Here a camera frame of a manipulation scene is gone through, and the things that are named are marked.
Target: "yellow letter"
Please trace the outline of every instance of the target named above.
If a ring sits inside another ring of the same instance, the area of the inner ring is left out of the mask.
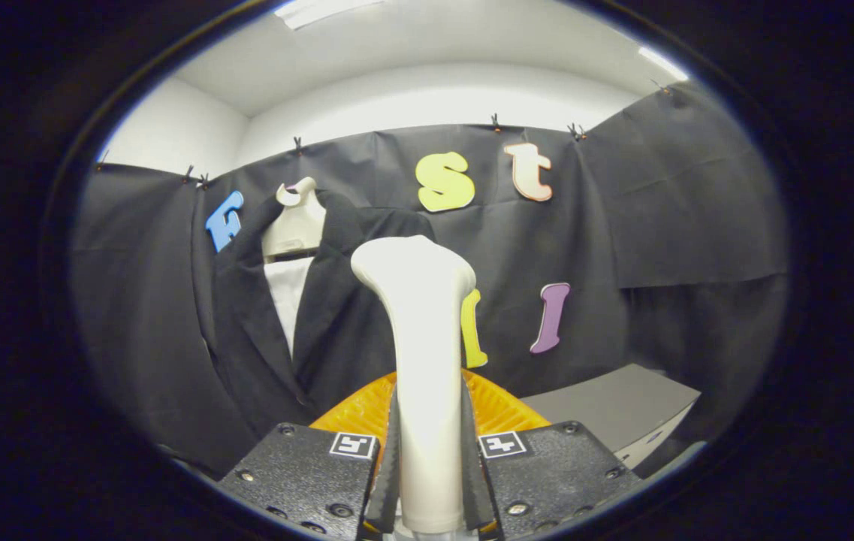
[[[540,168],[550,168],[550,158],[541,156],[533,143],[509,144],[503,152],[513,156],[513,186],[524,198],[546,201],[554,194],[553,189],[540,184]]]
[[[464,171],[467,160],[457,152],[424,156],[415,172],[424,186],[417,194],[424,208],[435,213],[469,205],[474,200],[474,181]]]
[[[467,367],[481,367],[486,364],[486,353],[481,352],[481,339],[477,333],[477,303],[481,292],[474,290],[463,299],[460,306],[460,331],[463,333],[463,348],[467,352]]]

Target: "ceiling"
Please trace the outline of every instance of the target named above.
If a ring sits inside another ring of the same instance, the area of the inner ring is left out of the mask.
[[[553,69],[636,95],[676,81],[638,49],[557,0],[386,0],[296,31],[264,15],[176,76],[246,116],[366,73],[447,62]]]

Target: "white wall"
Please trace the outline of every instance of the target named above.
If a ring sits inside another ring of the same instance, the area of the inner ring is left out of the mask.
[[[430,124],[589,129],[641,96],[575,75],[516,65],[422,65],[379,71],[313,90],[249,121],[235,167],[303,144]]]
[[[111,164],[140,165],[214,178],[234,169],[249,119],[170,77],[132,110],[103,148]]]

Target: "black fabric backdrop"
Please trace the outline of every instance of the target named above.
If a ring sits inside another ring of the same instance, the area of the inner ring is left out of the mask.
[[[540,175],[552,199],[514,188],[502,148],[519,143],[551,159]],[[450,151],[468,161],[475,198],[427,212],[414,168]],[[235,189],[242,223],[279,184],[307,175],[355,205],[427,216],[437,242],[477,273],[489,362],[475,372],[519,397],[636,362],[704,393],[674,437],[709,440],[750,396],[777,339],[789,261],[776,180],[736,120],[694,83],[641,99],[582,140],[506,126],[357,134],[204,187],[103,165],[80,209],[72,274],[98,384],[153,440],[216,472],[255,442],[210,363],[215,251],[206,221]],[[557,282],[571,285],[560,345],[530,354],[540,290]]]

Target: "ceiling light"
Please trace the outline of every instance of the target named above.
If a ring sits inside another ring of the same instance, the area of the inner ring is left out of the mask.
[[[640,47],[640,54],[643,55],[645,58],[649,59],[654,64],[666,69],[667,72],[670,73],[670,75],[674,76],[674,79],[677,79],[677,81],[687,81],[687,73],[680,71],[680,69],[676,65],[671,64],[667,61],[667,59],[665,59],[661,55],[658,55],[656,52],[653,52],[652,50],[647,49],[646,47]]]
[[[304,27],[311,22],[341,14],[362,6],[379,4],[384,0],[293,0],[280,6],[274,13],[282,18],[292,30]]]

